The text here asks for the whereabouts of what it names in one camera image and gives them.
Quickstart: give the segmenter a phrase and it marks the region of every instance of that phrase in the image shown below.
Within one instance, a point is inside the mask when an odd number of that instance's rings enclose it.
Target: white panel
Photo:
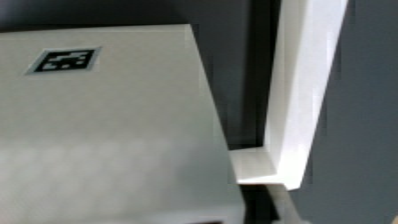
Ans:
[[[25,75],[88,47],[91,71]],[[191,26],[6,33],[0,52],[0,223],[242,223]]]
[[[242,184],[301,187],[345,8],[347,0],[283,1],[264,147],[276,175],[265,171]]]
[[[248,180],[265,174],[267,176],[276,175],[271,155],[264,148],[233,150],[230,156],[239,180]]]

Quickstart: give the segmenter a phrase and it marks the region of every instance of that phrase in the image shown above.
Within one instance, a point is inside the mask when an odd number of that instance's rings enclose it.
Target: white frame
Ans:
[[[301,188],[349,0],[285,0],[265,146],[232,151],[240,184]]]

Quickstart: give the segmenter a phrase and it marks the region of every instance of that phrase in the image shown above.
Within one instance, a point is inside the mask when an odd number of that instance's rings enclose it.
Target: gray surface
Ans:
[[[351,2],[301,190],[313,224],[398,215],[398,2]]]

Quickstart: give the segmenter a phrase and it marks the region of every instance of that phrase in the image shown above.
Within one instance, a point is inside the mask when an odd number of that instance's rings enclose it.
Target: dark background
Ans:
[[[191,23],[240,149],[264,144],[278,11],[278,0],[4,0],[0,31]],[[292,191],[315,224],[392,223],[398,215],[397,21],[398,1],[351,0],[304,184]],[[244,192],[267,223],[265,189]]]

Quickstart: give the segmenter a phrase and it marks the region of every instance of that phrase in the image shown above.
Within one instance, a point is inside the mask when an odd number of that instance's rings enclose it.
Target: qr-like code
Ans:
[[[97,49],[45,52],[45,56],[36,63],[34,73],[89,69],[95,52]]]

